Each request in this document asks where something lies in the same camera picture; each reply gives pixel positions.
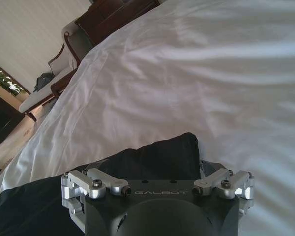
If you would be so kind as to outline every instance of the metal bracket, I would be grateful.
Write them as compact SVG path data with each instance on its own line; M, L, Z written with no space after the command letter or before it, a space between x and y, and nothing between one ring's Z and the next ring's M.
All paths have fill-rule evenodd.
M109 188L110 193L115 196L127 196L131 194L128 181L124 179L112 177L96 168L87 170L86 174L92 179L100 179Z
M226 169L219 169L213 174L194 182L192 192L198 196L210 195L217 187L221 198L233 199L239 197L239 214L244 216L254 204L255 179L250 172L239 171L235 175Z
M227 169L219 169L211 175L194 181L192 192L199 196L211 195L212 189L215 188L222 180L228 179L230 172Z
M76 197L88 195L90 198L99 199L106 195L106 187L111 194L127 196L131 189L127 181L114 178L96 168L89 169L87 176L77 170L65 173L61 177L62 205L69 209L72 221L85 233L85 215L81 202Z

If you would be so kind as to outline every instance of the wooden headboard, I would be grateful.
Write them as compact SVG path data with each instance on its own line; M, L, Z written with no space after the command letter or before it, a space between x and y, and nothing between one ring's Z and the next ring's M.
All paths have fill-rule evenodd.
M96 46L122 26L157 6L158 0L97 0L75 23Z

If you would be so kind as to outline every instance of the bed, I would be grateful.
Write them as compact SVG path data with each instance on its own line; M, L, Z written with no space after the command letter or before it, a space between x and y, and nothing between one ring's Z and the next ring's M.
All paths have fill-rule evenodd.
M169 0L83 59L0 192L194 133L256 178L239 235L295 236L295 1Z

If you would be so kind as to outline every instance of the white wall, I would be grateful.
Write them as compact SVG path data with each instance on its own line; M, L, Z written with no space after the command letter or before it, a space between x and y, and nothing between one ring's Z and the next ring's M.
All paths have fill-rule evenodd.
M0 66L33 91L61 48L62 28L89 6L89 0L0 0Z

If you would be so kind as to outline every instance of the wrinkled white fabric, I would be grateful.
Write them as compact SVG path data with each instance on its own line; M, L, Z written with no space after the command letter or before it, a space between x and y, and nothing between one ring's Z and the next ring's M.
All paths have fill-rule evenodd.
M118 30L0 191L188 131L205 160L254 174L240 235L295 236L295 1L170 0Z

